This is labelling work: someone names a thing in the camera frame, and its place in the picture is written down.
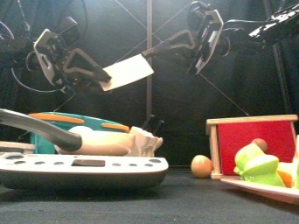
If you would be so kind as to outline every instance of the brown egg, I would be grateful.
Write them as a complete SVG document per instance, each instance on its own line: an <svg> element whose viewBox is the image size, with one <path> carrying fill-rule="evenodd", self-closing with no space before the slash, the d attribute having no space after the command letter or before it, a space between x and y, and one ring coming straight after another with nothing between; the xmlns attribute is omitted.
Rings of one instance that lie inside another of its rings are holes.
<svg viewBox="0 0 299 224"><path fill-rule="evenodd" d="M207 178L211 175L212 169L212 162L207 157L203 155L193 157L191 161L191 173L196 178Z"/></svg>
<svg viewBox="0 0 299 224"><path fill-rule="evenodd" d="M256 144L256 146L260 148L260 150L263 152L267 151L267 141L264 139L256 138L256 139L252 140L251 143Z"/></svg>

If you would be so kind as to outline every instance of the red panel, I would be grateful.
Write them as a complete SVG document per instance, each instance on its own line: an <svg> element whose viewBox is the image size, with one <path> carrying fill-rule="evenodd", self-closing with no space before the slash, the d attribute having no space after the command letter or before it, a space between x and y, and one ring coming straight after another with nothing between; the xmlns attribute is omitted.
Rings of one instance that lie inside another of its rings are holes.
<svg viewBox="0 0 299 224"><path fill-rule="evenodd" d="M281 162L292 162L295 155L295 136L292 123L275 122L233 122L219 124L219 156L221 174L235 175L235 155L255 138L267 142L267 152Z"/></svg>

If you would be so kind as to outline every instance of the wooden box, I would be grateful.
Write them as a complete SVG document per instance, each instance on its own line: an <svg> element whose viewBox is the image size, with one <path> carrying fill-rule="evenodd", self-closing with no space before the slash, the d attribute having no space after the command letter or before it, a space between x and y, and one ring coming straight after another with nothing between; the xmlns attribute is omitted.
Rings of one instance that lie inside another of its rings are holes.
<svg viewBox="0 0 299 224"><path fill-rule="evenodd" d="M267 115L207 120L209 154L213 164L212 179L235 176L235 155L253 139L267 142L265 154L280 162L292 162L295 156L296 115Z"/></svg>

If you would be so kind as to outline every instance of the paper sheet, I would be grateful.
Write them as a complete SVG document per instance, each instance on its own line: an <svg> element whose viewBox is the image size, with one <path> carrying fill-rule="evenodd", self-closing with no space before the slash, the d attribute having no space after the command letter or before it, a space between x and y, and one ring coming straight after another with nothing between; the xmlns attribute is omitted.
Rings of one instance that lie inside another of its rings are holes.
<svg viewBox="0 0 299 224"><path fill-rule="evenodd" d="M104 71L112 77L109 83L100 82L104 91L118 88L154 72L141 54L105 67Z"/></svg>

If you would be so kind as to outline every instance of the wooden frame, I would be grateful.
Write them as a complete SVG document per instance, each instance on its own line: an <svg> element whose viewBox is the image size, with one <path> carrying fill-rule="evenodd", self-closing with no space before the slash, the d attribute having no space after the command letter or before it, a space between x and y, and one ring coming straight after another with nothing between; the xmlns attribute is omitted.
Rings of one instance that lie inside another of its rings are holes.
<svg viewBox="0 0 299 224"><path fill-rule="evenodd" d="M265 115L265 116L249 116L249 117L236 117L236 118L220 118L208 119L205 126L205 133L209 136L209 154L213 164L213 172L211 174L212 179L221 179L227 177L221 173L220 168L220 143L219 143L219 129L217 126L221 123L252 123L252 122L275 122L275 121L288 121L291 123L295 141L295 127L293 122L297 121L297 115Z"/></svg>

